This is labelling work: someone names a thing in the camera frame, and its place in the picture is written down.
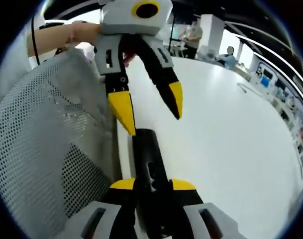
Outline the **person's left hand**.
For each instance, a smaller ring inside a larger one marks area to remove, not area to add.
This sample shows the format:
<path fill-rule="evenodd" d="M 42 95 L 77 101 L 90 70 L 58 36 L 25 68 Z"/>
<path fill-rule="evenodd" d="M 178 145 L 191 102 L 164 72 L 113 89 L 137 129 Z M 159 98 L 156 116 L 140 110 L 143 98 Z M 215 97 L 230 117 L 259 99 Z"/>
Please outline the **person's left hand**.
<path fill-rule="evenodd" d="M 74 21 L 71 23 L 71 29 L 67 43 L 89 43 L 94 46 L 97 35 L 101 33 L 101 25 L 86 21 Z"/>

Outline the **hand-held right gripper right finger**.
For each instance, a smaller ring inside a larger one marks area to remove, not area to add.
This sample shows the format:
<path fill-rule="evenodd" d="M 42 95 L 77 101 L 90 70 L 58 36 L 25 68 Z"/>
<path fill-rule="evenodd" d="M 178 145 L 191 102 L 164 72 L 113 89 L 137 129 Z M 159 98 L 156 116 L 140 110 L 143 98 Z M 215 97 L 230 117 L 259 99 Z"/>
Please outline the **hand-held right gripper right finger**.
<path fill-rule="evenodd" d="M 174 239 L 242 239 L 237 222 L 213 203 L 205 203 L 188 181 L 171 179 Z"/>

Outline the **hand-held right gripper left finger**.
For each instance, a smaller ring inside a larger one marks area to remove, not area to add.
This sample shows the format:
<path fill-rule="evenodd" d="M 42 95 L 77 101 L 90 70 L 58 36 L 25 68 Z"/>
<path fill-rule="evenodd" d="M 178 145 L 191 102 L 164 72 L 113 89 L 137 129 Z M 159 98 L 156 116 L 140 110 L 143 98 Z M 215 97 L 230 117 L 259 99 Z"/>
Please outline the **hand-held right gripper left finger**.
<path fill-rule="evenodd" d="M 58 239 L 134 239 L 137 186 L 134 178 L 113 183 L 101 201 L 70 217 Z"/>

